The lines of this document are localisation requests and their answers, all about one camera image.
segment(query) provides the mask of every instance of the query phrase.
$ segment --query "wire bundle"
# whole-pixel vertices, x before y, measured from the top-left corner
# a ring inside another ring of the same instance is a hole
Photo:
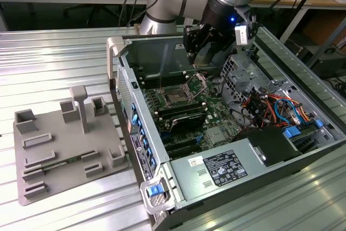
[[[267,98],[259,98],[259,96],[263,95],[266,95]],[[250,94],[249,98],[242,104],[242,107],[248,109],[251,100],[256,100],[261,104],[261,108],[258,109],[258,113],[254,116],[259,127],[264,127],[270,124],[278,127],[294,125],[294,123],[283,114],[284,111],[288,112],[287,107],[291,107],[300,123],[310,121],[301,104],[291,98],[274,94]]]

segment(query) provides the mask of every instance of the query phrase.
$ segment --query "metal bracket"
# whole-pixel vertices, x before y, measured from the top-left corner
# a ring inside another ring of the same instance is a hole
[[[121,36],[109,37],[107,39],[107,74],[108,79],[113,79],[113,54],[118,57],[125,49],[124,39]]]
[[[165,202],[163,202],[159,205],[156,205],[156,206],[152,205],[150,198],[147,195],[147,188],[149,188],[150,186],[153,186],[155,184],[161,184],[164,181],[165,181],[164,178],[162,178],[160,176],[155,176],[151,180],[144,181],[141,183],[139,191],[142,194],[145,210],[150,215],[154,215],[155,213],[158,213],[158,212],[163,211],[163,210],[169,210],[175,206],[174,198],[172,195],[170,195],[169,198]]]

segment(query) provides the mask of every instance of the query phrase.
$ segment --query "robotic arm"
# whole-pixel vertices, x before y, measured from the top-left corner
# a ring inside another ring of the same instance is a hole
[[[194,63],[199,51],[211,43],[205,62],[214,54],[225,50],[236,41],[248,45],[257,33],[256,15],[248,4],[252,0],[159,0],[147,11],[141,24],[141,34],[175,31],[175,17],[184,16],[200,20],[195,26],[184,28],[184,47],[188,59]]]
[[[252,0],[208,0],[201,22],[185,27],[184,46],[192,64],[198,52],[211,42],[207,62],[215,53],[228,48],[234,41],[248,45],[257,33],[256,15],[251,11]]]

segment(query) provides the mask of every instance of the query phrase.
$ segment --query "motherboard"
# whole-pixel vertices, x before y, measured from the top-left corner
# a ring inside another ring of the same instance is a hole
[[[142,82],[144,98],[172,159],[229,143],[241,130],[211,78],[198,72]]]

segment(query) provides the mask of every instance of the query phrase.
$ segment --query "blue cable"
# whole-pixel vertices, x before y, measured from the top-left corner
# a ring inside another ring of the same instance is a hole
[[[298,114],[298,112],[297,112],[297,110],[296,110],[296,107],[293,105],[293,103],[292,103],[291,101],[289,101],[289,100],[284,99],[284,98],[281,98],[281,99],[277,100],[277,101],[275,102],[275,104],[274,104],[275,114],[276,114],[280,119],[282,119],[283,121],[285,121],[285,122],[290,126],[289,121],[288,121],[286,118],[280,116],[280,114],[279,114],[278,111],[277,111],[277,103],[278,103],[280,100],[285,100],[288,104],[290,104],[291,107],[293,108],[294,113],[296,114],[297,118],[299,119],[299,121],[300,121],[301,123],[304,122],[304,120],[302,119],[302,117]]]

